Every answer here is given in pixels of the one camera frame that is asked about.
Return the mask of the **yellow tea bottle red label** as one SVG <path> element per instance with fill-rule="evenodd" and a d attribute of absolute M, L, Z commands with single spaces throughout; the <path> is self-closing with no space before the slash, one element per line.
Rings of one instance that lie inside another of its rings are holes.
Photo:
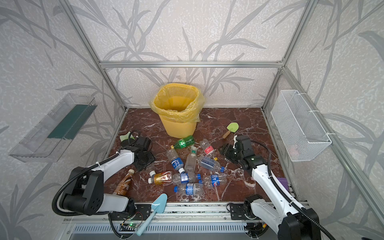
<path fill-rule="evenodd" d="M 163 173 L 157 174 L 155 171 L 150 172 L 150 178 L 148 178 L 149 184 L 155 184 L 155 185 L 163 185 L 163 184 L 171 184 L 172 183 L 172 172 L 166 171 Z"/>

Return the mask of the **soda water bottle blue label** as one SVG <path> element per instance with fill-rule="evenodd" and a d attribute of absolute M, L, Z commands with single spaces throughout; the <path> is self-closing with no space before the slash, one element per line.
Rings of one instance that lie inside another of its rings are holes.
<path fill-rule="evenodd" d="M 217 158 L 211 159 L 207 156 L 200 156 L 198 158 L 198 164 L 200 167 L 203 167 L 211 172 L 223 173 L 225 171 L 225 168 L 220 165 Z"/>

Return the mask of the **clear bottle red label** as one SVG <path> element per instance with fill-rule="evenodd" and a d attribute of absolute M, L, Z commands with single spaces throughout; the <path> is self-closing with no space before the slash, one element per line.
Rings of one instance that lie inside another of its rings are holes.
<path fill-rule="evenodd" d="M 203 150 L 203 153 L 211 158 L 211 159 L 214 159 L 217 157 L 217 151 L 216 149 L 211 145 L 211 143 L 207 140 L 207 139 L 202 139 L 200 142 L 199 142 L 199 145 L 200 147 L 202 148 Z"/>

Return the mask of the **crushed bottle blue label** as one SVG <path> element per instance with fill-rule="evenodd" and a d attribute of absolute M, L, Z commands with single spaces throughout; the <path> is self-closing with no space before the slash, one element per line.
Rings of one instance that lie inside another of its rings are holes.
<path fill-rule="evenodd" d="M 203 178 L 203 184 L 209 189 L 225 186 L 227 184 L 227 176 L 224 173 L 212 174 Z"/>

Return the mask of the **brown coffee bottle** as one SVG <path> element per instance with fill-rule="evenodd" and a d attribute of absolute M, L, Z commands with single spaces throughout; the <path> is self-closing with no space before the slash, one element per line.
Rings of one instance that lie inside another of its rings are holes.
<path fill-rule="evenodd" d="M 129 169 L 126 176 L 119 182 L 118 186 L 114 190 L 113 195 L 125 196 L 127 194 L 134 173 L 134 169 Z"/>

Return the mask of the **clear bottle white cap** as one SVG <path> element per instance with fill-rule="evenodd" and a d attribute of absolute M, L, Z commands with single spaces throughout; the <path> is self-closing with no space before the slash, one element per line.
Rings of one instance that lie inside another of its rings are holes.
<path fill-rule="evenodd" d="M 152 177 L 153 175 L 155 175 L 155 174 L 156 174 L 156 166 L 155 166 L 155 164 L 152 163 L 152 164 L 146 166 L 145 172 L 146 172 L 147 174 L 149 174 L 150 177 Z"/>

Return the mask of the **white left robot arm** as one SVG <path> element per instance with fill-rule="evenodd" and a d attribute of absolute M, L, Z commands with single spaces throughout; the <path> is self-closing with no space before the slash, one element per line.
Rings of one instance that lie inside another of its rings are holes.
<path fill-rule="evenodd" d="M 69 179 L 54 195 L 52 210 L 64 217 L 106 215 L 110 212 L 135 215 L 137 207 L 132 198 L 106 194 L 104 183 L 121 169 L 130 165 L 147 167 L 155 161 L 150 151 L 138 148 L 120 150 L 111 157 L 89 167 L 74 168 Z"/>

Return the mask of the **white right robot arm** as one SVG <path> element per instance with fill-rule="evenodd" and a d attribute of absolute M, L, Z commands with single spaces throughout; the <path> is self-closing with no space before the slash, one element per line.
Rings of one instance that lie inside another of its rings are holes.
<path fill-rule="evenodd" d="M 268 204 L 260 195 L 246 198 L 244 213 L 247 218 L 260 219 L 280 240 L 320 240 L 322 235 L 334 239 L 320 224 L 317 213 L 304 208 L 273 174 L 270 150 L 266 160 L 255 155 L 253 148 L 236 149 L 230 144 L 222 146 L 220 154 L 249 173 L 271 200 Z"/>

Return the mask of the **yellow plastic bin liner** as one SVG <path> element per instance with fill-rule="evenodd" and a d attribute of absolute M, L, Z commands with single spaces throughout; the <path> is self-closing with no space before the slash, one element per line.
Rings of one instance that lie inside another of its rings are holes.
<path fill-rule="evenodd" d="M 149 106 L 159 116 L 171 121 L 194 123 L 200 121 L 199 114 L 205 101 L 199 88 L 171 83 L 160 87 Z"/>

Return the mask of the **clear bottle blue label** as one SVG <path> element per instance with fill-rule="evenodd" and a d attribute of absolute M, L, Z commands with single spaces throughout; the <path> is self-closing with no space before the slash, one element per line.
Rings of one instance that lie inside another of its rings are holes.
<path fill-rule="evenodd" d="M 184 196 L 202 196 L 204 188 L 201 183 L 187 183 L 175 186 L 174 192 Z"/>
<path fill-rule="evenodd" d="M 173 146 L 170 150 L 167 151 L 167 157 L 176 171 L 178 171 L 180 174 L 185 172 L 184 163 Z"/>

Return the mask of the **green plastic soda bottle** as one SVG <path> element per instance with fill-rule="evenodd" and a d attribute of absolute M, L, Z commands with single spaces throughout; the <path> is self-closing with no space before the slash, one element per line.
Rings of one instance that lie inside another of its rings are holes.
<path fill-rule="evenodd" d="M 195 139 L 192 135 L 178 140 L 175 144 L 171 145 L 172 149 L 184 149 L 195 144 Z"/>

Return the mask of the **clear bottle blue cap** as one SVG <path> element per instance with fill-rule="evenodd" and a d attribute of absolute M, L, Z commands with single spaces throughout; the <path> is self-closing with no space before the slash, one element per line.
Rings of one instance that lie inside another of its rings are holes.
<path fill-rule="evenodd" d="M 201 180 L 201 175 L 195 173 L 184 172 L 181 174 L 174 174 L 172 176 L 172 183 L 176 186 L 181 184 L 197 183 L 199 180 Z"/>

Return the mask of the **light blue plastic trowel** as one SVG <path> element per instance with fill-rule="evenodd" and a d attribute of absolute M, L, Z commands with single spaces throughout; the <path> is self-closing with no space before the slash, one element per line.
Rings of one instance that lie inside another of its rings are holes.
<path fill-rule="evenodd" d="M 165 210 L 166 204 L 168 200 L 167 194 L 161 194 L 151 205 L 151 214 L 150 216 L 143 222 L 143 224 L 136 231 L 137 236 L 141 236 L 148 225 L 151 223 L 156 214 L 162 214 Z"/>

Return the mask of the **clear bottle blue label front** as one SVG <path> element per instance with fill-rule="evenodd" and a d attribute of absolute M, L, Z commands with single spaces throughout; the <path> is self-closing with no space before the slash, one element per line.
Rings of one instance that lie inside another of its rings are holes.
<path fill-rule="evenodd" d="M 184 196 L 202 196 L 204 188 L 201 183 L 187 183 L 175 186 L 174 192 Z"/>

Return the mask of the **aluminium frame rail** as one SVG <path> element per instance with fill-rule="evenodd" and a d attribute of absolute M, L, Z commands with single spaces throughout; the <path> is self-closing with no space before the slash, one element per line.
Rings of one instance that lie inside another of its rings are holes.
<path fill-rule="evenodd" d="M 102 68 L 280 68 L 280 62 L 102 61 Z"/>

